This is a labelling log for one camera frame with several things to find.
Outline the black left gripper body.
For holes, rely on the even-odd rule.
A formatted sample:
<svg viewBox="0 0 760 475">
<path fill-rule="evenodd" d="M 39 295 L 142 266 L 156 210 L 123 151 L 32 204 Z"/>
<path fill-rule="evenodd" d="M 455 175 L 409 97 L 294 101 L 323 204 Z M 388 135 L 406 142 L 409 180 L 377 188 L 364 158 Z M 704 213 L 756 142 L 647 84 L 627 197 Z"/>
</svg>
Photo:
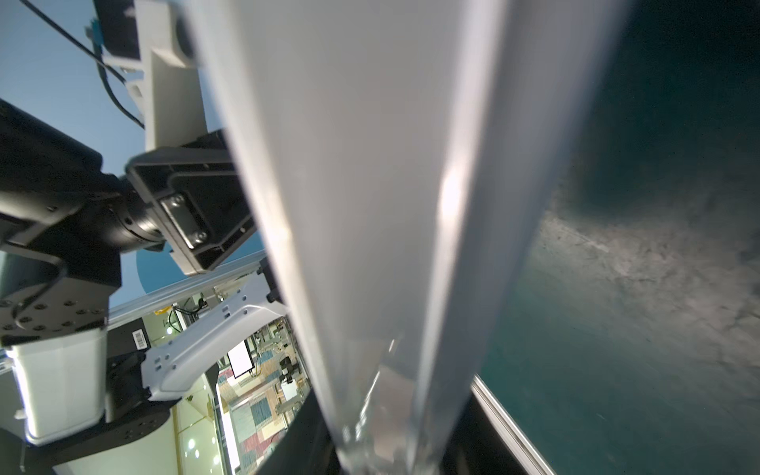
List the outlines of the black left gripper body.
<svg viewBox="0 0 760 475">
<path fill-rule="evenodd" d="M 187 276 L 215 269 L 257 231 L 222 130 L 136 156 L 126 176 Z"/>
</svg>

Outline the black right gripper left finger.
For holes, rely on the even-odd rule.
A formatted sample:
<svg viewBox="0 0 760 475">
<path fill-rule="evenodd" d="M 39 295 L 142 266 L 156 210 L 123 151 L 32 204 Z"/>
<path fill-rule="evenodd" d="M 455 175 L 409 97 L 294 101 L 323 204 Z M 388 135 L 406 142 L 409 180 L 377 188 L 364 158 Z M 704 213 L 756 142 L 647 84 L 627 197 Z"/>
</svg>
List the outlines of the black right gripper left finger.
<svg viewBox="0 0 760 475">
<path fill-rule="evenodd" d="M 336 449 L 318 403 L 305 403 L 257 474 L 334 474 Z"/>
</svg>

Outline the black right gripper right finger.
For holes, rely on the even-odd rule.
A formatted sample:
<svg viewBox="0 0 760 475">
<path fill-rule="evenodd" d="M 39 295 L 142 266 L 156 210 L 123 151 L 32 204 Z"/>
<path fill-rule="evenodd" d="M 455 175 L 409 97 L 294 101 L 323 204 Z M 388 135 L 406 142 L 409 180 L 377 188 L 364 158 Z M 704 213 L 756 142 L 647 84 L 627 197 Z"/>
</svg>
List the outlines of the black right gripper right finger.
<svg viewBox="0 0 760 475">
<path fill-rule="evenodd" d="M 526 475 L 526 470 L 470 395 L 443 455 L 441 473 Z"/>
</svg>

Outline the white rounded pencil case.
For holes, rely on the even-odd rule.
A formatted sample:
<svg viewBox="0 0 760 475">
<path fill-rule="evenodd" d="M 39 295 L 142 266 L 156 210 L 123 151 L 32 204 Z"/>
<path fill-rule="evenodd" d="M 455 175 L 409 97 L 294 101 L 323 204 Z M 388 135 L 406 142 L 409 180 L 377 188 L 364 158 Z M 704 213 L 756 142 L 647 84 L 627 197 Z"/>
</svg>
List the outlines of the white rounded pencil case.
<svg viewBox="0 0 760 475">
<path fill-rule="evenodd" d="M 190 1 L 346 471 L 436 473 L 628 1 Z"/>
</svg>

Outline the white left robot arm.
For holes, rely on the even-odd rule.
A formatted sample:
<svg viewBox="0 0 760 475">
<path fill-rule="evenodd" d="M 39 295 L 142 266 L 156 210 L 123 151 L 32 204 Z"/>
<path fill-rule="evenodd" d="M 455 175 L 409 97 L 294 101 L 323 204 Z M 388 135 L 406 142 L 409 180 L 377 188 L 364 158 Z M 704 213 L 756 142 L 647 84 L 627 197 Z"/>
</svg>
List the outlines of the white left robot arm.
<svg viewBox="0 0 760 475">
<path fill-rule="evenodd" d="M 124 253 L 171 247 L 197 275 L 256 228 L 219 131 L 141 154 L 117 177 L 92 148 L 2 104 L 1 344 L 22 399 L 23 473 L 150 435 L 202 373 L 286 314 L 263 271 L 165 346 L 108 354 Z"/>
</svg>

